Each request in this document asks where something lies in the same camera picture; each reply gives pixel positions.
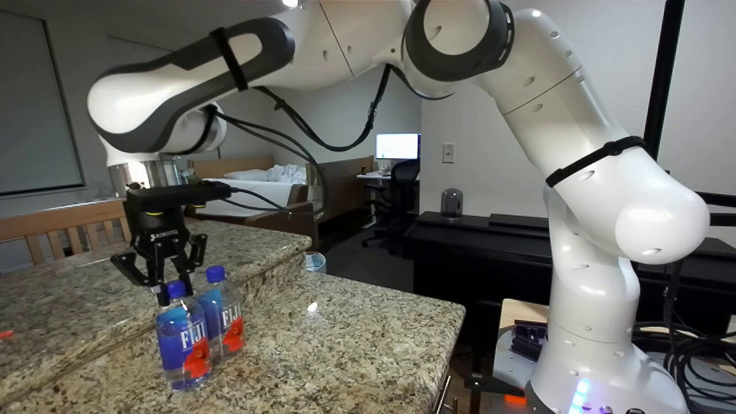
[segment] computer monitor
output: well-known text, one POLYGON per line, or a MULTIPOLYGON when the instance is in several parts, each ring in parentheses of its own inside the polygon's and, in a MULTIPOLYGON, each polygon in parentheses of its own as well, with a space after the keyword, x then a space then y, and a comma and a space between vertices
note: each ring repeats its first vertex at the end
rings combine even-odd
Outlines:
POLYGON ((419 158, 419 134, 378 134, 376 158, 419 158))

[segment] plastic bottle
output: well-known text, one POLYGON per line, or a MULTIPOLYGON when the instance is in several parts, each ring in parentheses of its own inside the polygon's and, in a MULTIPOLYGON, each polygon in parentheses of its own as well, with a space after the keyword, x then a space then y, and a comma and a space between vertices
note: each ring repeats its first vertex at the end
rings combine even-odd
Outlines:
POLYGON ((237 298, 225 283, 225 267, 208 267, 210 288, 198 298, 208 317, 208 339, 212 348, 212 362, 218 364, 225 357, 237 355, 246 341, 246 321, 237 298))
POLYGON ((157 317, 164 375, 178 392, 195 390, 210 377, 205 311, 189 299, 182 280, 166 283, 171 306, 157 317))

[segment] chair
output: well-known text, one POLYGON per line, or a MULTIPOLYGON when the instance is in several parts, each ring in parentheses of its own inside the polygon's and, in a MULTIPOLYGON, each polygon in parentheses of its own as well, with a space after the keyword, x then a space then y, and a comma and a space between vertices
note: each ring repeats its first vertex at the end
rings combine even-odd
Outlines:
POLYGON ((376 206, 376 225, 374 234, 362 245, 368 249, 371 241, 379 241, 387 247, 390 253, 398 253, 402 245, 402 234, 417 218, 417 177, 419 177, 419 162, 398 162, 391 169, 391 179, 387 191, 371 200, 376 206))
POLYGON ((0 218, 0 241, 15 240, 26 240, 33 264, 45 264, 130 241, 131 230, 123 200, 105 200, 0 218))

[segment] electrical outlet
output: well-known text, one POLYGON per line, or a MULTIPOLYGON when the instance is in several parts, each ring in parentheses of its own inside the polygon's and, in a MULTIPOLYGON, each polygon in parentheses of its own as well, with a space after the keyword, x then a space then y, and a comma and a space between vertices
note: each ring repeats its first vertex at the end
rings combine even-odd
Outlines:
POLYGON ((455 164, 455 146, 443 146, 443 164, 455 164))

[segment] window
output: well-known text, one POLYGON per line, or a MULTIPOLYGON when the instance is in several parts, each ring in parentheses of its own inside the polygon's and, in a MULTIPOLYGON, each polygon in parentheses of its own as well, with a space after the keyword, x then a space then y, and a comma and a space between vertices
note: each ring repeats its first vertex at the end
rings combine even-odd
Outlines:
POLYGON ((0 195, 83 186, 45 20, 0 11, 0 195))

